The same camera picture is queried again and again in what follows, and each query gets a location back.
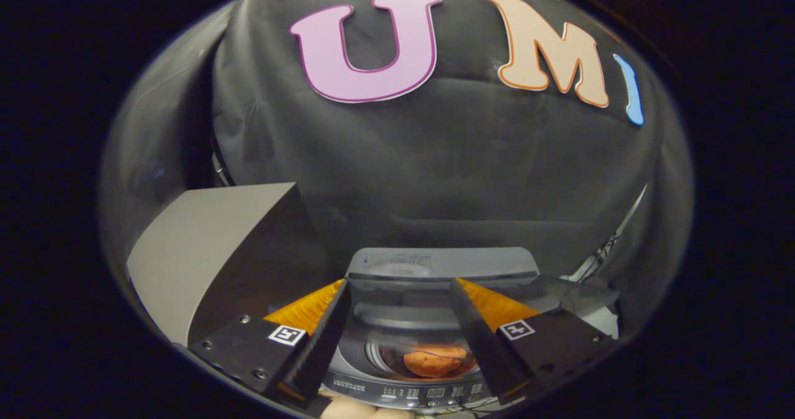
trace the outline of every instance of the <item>label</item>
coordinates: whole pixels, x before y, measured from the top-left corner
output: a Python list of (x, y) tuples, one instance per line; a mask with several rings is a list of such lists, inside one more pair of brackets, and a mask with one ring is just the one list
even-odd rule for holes
[(289, 326), (279, 326), (275, 331), (268, 335), (268, 338), (281, 343), (282, 345), (295, 346), (298, 340), (306, 334), (303, 329), (290, 328)]
[(499, 328), (511, 341), (519, 340), (522, 337), (536, 333), (524, 320), (514, 321), (513, 323), (508, 323)]
[(365, 386), (364, 385), (358, 385), (357, 383), (345, 382), (343, 380), (334, 379), (334, 382), (332, 382), (332, 384), (340, 386), (341, 388), (346, 388), (347, 390), (360, 391), (362, 393), (365, 391)]

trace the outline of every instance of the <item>washing machine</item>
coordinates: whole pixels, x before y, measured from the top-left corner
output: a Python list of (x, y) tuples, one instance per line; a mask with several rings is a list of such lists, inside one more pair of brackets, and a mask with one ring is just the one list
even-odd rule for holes
[(528, 250), (397, 249), (357, 252), (346, 277), (353, 308), (324, 388), (400, 410), (451, 408), (492, 396), (448, 301), (460, 277), (539, 312), (587, 315), (618, 292), (545, 277)]

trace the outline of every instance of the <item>gray panel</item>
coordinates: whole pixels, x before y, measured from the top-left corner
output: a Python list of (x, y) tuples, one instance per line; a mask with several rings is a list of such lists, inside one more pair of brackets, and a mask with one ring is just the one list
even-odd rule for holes
[(169, 340), (187, 346), (207, 287), (251, 230), (293, 184), (182, 193), (136, 242), (127, 260), (133, 286)]

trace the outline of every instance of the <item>pink letter u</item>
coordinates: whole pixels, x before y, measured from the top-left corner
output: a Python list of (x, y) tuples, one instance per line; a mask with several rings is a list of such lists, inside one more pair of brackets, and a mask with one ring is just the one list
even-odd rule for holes
[(392, 15), (397, 44), (392, 63), (377, 70), (358, 70), (348, 62), (343, 20), (353, 6), (332, 6), (296, 21), (290, 34), (301, 44), (309, 85), (339, 102), (394, 99), (423, 85), (437, 64), (431, 6), (441, 1), (373, 0), (374, 7)]

